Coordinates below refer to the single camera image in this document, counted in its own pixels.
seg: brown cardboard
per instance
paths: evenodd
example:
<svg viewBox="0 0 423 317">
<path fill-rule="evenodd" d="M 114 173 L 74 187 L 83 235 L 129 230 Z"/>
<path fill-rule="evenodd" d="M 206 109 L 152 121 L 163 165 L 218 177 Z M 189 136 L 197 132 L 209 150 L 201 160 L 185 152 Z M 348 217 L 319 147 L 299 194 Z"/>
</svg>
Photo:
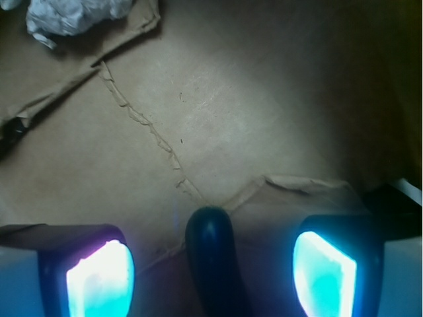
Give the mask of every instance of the brown cardboard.
<svg viewBox="0 0 423 317">
<path fill-rule="evenodd" d="M 20 117 L 26 125 L 42 108 L 98 71 L 96 63 L 122 44 L 155 28 L 160 16 L 156 0 L 138 0 L 127 18 L 103 21 L 73 38 L 55 37 L 51 51 L 26 33 L 28 3 L 0 11 L 0 130 Z"/>
<path fill-rule="evenodd" d="M 201 316 L 184 228 L 197 208 L 222 205 L 255 310 L 293 316 L 289 258 L 281 269 L 277 257 L 289 256 L 298 224 L 360 213 L 354 192 L 408 170 L 403 113 L 375 34 L 356 1 L 163 1 L 161 16 L 154 36 L 81 68 L 81 80 L 99 72 L 0 161 L 0 224 L 115 224 L 135 258 L 132 316 Z M 0 35 L 6 118 L 24 113 L 10 105 L 28 104 L 8 79 L 26 80 L 38 105 L 57 96 L 39 85 L 73 78 L 86 52 L 80 38 L 58 39 L 64 57 L 28 38 L 13 55 L 15 39 Z M 93 44 L 90 66 L 103 55 Z M 18 67 L 34 56 L 54 58 Z"/>
</svg>

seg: crumpled paper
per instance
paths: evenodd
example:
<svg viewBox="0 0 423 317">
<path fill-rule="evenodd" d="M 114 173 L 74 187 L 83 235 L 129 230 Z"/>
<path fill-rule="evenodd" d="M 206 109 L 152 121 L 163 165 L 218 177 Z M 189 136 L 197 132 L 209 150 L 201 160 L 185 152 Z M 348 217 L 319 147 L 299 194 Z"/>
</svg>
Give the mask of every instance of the crumpled paper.
<svg viewBox="0 0 423 317">
<path fill-rule="evenodd" d="M 0 8 L 3 10 L 12 10 L 16 8 L 22 0 L 0 0 Z"/>
<path fill-rule="evenodd" d="M 84 33 L 102 20 L 127 16 L 131 4 L 132 0 L 32 0 L 26 27 L 36 40 L 54 49 L 56 43 L 48 38 L 50 34 Z"/>
</svg>

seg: cyan light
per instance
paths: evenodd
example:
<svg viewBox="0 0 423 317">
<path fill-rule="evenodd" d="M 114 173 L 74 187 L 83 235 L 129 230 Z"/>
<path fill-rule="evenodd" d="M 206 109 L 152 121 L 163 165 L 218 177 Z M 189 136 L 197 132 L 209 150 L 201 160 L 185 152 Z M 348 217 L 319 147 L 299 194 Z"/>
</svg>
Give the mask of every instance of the cyan light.
<svg viewBox="0 0 423 317">
<path fill-rule="evenodd" d="M 126 316 L 134 290 L 134 261 L 128 247 L 107 242 L 66 273 L 70 317 Z"/>
<path fill-rule="evenodd" d="M 352 315 L 357 263 L 317 233 L 301 233 L 293 251 L 298 299 L 308 316 Z"/>
</svg>

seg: black rubber knob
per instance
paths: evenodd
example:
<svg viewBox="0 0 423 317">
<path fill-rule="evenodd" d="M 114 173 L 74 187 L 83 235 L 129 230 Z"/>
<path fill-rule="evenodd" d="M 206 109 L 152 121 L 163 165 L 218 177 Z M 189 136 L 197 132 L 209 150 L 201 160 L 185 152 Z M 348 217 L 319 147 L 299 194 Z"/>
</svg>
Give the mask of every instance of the black rubber knob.
<svg viewBox="0 0 423 317">
<path fill-rule="evenodd" d="M 208 316 L 252 316 L 239 272 L 232 224 L 218 207 L 197 210 L 186 230 L 192 277 Z"/>
</svg>

